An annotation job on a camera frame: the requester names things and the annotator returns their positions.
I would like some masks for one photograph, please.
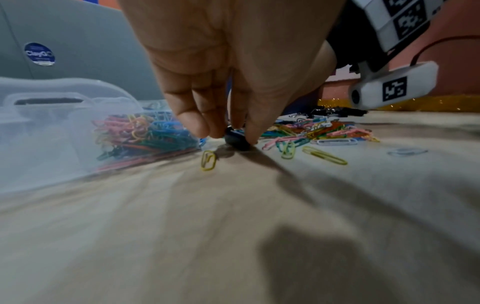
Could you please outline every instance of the hand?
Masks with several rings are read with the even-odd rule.
[[[224,135],[232,75],[230,121],[240,128],[246,119],[246,139],[255,143],[312,76],[332,71],[335,55],[324,40],[344,0],[119,3],[183,125],[198,137]]]

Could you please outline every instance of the floor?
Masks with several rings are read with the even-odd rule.
[[[349,120],[381,142],[322,147],[347,166],[212,140],[213,171],[196,154],[3,197],[1,302],[479,303],[480,116]]]

